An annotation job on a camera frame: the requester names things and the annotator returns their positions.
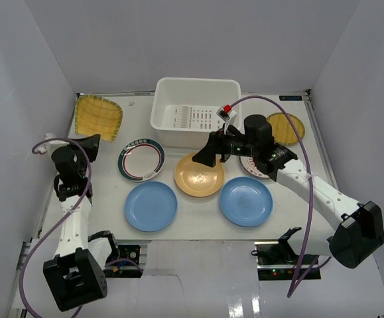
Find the square woven bamboo tray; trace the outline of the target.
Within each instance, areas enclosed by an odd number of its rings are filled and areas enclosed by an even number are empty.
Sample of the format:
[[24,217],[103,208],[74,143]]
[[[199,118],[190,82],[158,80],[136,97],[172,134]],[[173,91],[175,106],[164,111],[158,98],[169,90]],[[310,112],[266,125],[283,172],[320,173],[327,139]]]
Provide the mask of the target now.
[[114,142],[123,120],[122,108],[113,101],[96,95],[81,95],[76,100],[75,133],[99,134],[102,140]]

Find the white plate green red rim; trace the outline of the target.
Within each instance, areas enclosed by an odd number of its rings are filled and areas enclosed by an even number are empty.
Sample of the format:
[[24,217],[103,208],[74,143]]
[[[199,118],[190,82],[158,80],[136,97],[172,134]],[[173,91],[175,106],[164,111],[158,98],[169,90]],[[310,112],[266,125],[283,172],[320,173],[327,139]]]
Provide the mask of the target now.
[[128,143],[117,161],[120,174],[131,182],[149,181],[159,174],[164,163],[164,148],[150,138],[139,138]]

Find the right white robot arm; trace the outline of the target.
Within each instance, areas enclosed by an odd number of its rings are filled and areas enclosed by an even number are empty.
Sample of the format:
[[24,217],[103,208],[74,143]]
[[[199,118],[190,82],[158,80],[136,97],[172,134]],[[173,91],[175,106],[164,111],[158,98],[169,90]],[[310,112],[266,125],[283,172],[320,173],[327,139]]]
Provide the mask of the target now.
[[233,125],[211,132],[208,141],[192,158],[193,162],[214,167],[220,156],[248,157],[256,168],[274,182],[293,191],[329,223],[334,234],[328,237],[328,253],[346,268],[358,267],[384,244],[380,206],[360,203],[326,183],[310,176],[304,163],[287,147],[275,142],[272,126],[262,115],[244,120],[244,133]]

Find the round woven bamboo tray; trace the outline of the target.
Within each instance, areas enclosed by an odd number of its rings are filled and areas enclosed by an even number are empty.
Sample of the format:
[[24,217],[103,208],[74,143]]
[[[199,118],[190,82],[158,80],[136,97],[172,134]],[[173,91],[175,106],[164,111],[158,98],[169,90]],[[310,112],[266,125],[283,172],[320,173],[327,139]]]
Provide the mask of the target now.
[[[300,139],[303,139],[306,132],[303,122],[292,114],[289,114],[289,117],[297,129]],[[298,137],[282,112],[270,114],[267,122],[272,126],[273,136],[277,143],[283,146],[298,144]]]

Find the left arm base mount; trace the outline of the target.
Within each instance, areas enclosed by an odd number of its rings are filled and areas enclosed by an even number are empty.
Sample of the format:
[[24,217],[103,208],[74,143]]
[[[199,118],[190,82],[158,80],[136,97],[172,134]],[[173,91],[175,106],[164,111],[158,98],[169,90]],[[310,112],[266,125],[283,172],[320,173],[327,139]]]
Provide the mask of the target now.
[[140,278],[142,272],[137,267],[144,268],[146,248],[140,245],[119,244],[118,251],[118,258],[109,258],[109,262],[116,260],[116,263],[105,268],[105,277]]

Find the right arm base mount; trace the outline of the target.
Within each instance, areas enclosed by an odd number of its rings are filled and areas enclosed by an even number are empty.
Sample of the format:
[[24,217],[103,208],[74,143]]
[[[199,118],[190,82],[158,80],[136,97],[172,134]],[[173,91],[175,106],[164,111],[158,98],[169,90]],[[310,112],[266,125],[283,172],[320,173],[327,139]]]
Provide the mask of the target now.
[[287,243],[291,236],[301,230],[300,227],[294,227],[277,240],[254,242],[255,247],[251,255],[256,258],[260,282],[292,280],[298,254]]

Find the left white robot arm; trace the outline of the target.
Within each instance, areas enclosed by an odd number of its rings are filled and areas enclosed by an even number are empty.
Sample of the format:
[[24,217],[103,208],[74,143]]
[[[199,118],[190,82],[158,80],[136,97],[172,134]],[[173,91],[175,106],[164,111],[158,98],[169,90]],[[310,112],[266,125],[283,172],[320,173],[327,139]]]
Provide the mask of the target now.
[[61,311],[105,298],[105,264],[119,258],[110,231],[88,233],[93,193],[87,172],[97,158],[100,138],[95,134],[73,143],[52,140],[45,146],[57,171],[54,190],[64,220],[54,257],[43,264],[43,274]]

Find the white plate orange sunburst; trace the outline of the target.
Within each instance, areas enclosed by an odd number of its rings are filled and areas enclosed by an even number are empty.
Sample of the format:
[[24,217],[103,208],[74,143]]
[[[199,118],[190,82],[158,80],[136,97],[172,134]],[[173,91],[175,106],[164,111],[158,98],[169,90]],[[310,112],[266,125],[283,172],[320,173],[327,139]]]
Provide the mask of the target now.
[[249,174],[251,174],[252,176],[259,179],[265,179],[265,180],[270,179],[269,176],[263,174],[257,169],[255,163],[253,162],[252,157],[240,156],[239,163],[242,165],[243,169]]

